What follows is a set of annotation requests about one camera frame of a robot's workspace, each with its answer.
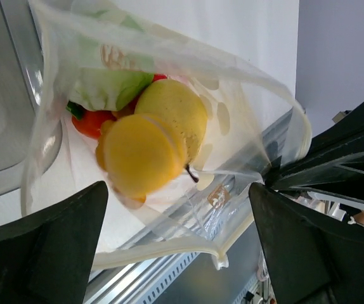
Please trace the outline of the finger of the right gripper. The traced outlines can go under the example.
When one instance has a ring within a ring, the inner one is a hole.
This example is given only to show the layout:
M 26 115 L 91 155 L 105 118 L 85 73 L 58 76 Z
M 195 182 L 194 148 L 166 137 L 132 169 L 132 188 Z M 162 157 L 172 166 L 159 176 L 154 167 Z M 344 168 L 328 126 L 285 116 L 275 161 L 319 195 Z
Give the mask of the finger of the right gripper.
M 364 203 L 364 102 L 314 137 L 308 154 L 265 175 L 278 191 L 309 191 Z

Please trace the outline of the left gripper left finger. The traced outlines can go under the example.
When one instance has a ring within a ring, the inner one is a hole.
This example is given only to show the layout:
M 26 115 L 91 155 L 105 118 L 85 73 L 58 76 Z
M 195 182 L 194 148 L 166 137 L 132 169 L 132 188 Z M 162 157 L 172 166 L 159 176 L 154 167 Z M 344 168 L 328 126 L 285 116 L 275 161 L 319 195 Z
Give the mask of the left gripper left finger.
M 0 303 L 82 303 L 108 202 L 95 182 L 0 226 Z

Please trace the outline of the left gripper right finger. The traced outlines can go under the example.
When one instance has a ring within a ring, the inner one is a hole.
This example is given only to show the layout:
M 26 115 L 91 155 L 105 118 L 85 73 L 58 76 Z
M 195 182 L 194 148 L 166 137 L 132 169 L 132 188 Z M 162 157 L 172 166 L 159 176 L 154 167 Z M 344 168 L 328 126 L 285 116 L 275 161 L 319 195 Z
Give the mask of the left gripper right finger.
M 258 182 L 249 199 L 278 303 L 364 303 L 364 227 Z

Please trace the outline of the yellow toy lemon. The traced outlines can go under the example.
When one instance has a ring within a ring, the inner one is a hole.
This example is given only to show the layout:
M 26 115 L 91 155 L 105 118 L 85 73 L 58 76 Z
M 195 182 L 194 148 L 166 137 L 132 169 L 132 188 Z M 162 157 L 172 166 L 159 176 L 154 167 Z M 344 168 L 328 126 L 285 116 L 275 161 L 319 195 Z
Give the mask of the yellow toy lemon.
M 184 171 L 186 144 L 160 117 L 133 114 L 102 124 L 96 160 L 116 192 L 139 200 Z

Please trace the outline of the orange toy carrot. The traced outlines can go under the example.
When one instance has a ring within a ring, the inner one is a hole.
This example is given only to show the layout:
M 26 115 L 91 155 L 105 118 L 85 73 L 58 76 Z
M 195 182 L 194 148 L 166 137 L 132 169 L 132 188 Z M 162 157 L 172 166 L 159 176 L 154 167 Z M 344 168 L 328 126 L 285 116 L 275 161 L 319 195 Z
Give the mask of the orange toy carrot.
M 81 105 L 71 101 L 67 103 L 66 109 L 72 115 L 72 123 L 75 129 L 92 139 L 98 139 L 100 137 L 101 125 L 104 122 L 107 120 L 117 120 L 110 111 L 89 111 Z

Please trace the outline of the polka dot zip bag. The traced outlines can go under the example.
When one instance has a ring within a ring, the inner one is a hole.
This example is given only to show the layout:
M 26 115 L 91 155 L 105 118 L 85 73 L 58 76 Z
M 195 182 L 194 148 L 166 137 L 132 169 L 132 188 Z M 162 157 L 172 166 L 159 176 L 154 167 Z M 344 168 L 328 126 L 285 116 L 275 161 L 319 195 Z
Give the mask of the polka dot zip bag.
M 248 61 L 114 1 L 31 1 L 40 105 L 25 161 L 27 216 L 102 181 L 93 268 L 228 249 L 254 220 L 249 186 L 305 157 L 311 125 Z

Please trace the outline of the yellow toy pear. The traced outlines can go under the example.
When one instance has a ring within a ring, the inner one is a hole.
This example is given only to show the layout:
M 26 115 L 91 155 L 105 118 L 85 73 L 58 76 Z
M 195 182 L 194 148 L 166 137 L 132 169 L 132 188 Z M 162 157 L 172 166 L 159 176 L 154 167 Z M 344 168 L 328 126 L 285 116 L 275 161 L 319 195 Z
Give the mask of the yellow toy pear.
M 174 127 L 186 144 L 184 169 L 191 174 L 190 165 L 200 151 L 208 121 L 207 110 L 199 96 L 182 82 L 161 79 L 142 92 L 134 112 L 156 115 Z

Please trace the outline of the green toy cabbage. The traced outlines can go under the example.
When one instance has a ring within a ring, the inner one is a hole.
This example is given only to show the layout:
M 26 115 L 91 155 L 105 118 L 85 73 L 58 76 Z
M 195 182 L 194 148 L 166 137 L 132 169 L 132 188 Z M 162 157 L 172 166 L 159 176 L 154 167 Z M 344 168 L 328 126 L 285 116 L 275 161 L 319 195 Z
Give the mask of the green toy cabbage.
M 152 59 L 81 34 L 74 37 L 69 56 L 78 68 L 69 99 L 87 110 L 119 111 L 154 78 L 141 71 L 153 67 Z

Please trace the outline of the clear plastic food bin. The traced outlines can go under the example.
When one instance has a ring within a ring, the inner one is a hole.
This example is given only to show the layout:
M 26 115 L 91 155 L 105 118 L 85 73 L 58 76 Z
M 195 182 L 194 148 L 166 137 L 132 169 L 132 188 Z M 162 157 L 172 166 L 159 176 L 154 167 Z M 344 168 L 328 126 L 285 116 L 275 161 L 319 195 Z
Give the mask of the clear plastic food bin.
M 28 1 L 0 1 L 0 196 L 20 187 L 42 70 L 37 22 Z

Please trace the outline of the aluminium mounting rail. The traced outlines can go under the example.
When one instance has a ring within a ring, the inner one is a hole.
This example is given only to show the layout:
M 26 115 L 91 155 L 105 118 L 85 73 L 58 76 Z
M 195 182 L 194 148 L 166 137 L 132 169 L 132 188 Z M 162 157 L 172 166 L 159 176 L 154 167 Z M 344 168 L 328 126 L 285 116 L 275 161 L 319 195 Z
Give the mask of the aluminium mounting rail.
M 233 156 L 203 144 L 194 184 L 180 177 L 143 205 L 110 195 L 86 303 L 157 303 L 182 274 L 231 270 L 227 252 L 251 230 L 248 188 L 274 163 L 287 162 L 299 116 L 292 110 Z

